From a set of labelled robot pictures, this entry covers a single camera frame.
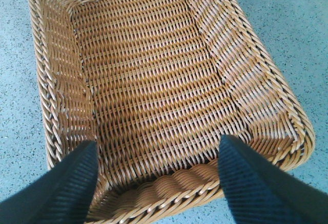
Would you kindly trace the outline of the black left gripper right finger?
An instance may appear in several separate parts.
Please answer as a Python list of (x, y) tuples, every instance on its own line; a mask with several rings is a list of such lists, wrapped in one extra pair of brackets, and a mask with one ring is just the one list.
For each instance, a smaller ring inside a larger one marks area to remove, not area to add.
[(285, 173), (234, 135), (222, 135), (220, 185), (236, 223), (327, 223), (327, 194)]

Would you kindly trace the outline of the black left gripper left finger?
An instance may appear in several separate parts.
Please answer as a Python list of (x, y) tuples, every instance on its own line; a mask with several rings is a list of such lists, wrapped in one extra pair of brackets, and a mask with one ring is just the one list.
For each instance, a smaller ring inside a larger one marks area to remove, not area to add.
[(41, 178), (1, 202), (1, 223), (85, 223), (97, 178), (96, 143), (83, 141)]

